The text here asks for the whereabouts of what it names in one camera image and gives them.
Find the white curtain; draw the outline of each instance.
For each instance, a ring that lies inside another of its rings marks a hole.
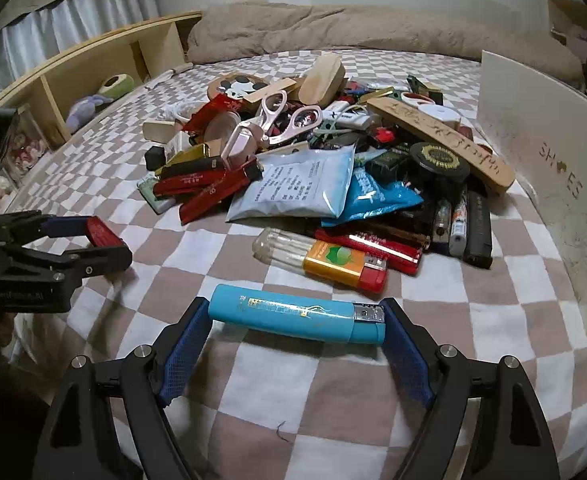
[[[30,12],[0,30],[0,92],[74,44],[159,15],[156,0],[59,0]]]

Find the checkered bedsheet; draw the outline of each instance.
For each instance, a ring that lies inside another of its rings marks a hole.
[[[445,104],[476,116],[480,65],[429,54],[339,51],[348,76],[403,80],[416,73],[441,86]],[[14,202],[12,210],[96,214],[133,252],[121,276],[86,280],[68,314],[20,316],[22,342],[38,364],[62,373],[70,359],[120,358],[151,343],[195,296],[218,283],[333,300],[369,300],[339,284],[300,277],[252,257],[269,221],[227,224],[225,213],[180,225],[177,209],[156,216],[136,190],[146,173],[142,123],[164,104],[206,100],[222,73],[266,78],[298,74],[319,52],[197,66],[174,76],[75,136]],[[480,270],[427,254],[419,275],[389,271],[386,296],[438,343],[468,358],[497,362],[513,354],[541,401],[560,462],[570,478],[587,464],[587,337],[551,237],[517,183],[491,199],[494,263]],[[61,253],[84,238],[43,238]],[[113,402],[123,448],[135,455],[121,402]],[[470,401],[448,476],[464,464],[478,403]],[[397,393],[380,350],[323,344],[215,322],[184,394],[166,410],[185,456],[205,479],[390,479],[424,410]]]

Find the white cardboard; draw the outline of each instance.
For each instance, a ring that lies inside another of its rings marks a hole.
[[[547,225],[587,332],[587,97],[528,66],[483,52],[477,121]]]

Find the black clamp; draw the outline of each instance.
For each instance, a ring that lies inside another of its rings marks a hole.
[[[198,480],[184,460],[164,415],[182,394],[211,330],[209,302],[196,298],[155,343],[124,359],[92,364],[73,359],[38,444],[34,480],[126,479],[108,397],[122,397],[131,433],[149,480]],[[393,298],[385,311],[383,349],[393,372],[427,408],[395,480],[439,480],[455,448],[467,399],[480,413],[463,480],[558,480],[549,428],[522,365],[469,360],[452,345],[438,346],[411,323]]]
[[[0,167],[16,124],[16,111],[0,108]],[[92,247],[60,255],[23,247],[44,236],[86,236]],[[126,270],[131,261],[131,250],[96,216],[0,215],[0,317],[5,312],[67,312],[83,278]]]

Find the pile of items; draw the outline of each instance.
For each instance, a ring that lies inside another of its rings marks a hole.
[[[376,294],[387,266],[415,275],[425,251],[488,269],[485,185],[505,192],[513,171],[439,89],[407,82],[346,80],[336,54],[270,85],[223,76],[190,119],[144,124],[171,141],[145,154],[154,173],[138,188],[158,214],[179,203],[182,224],[227,199],[227,221],[304,218],[297,232],[265,229],[254,256]]]

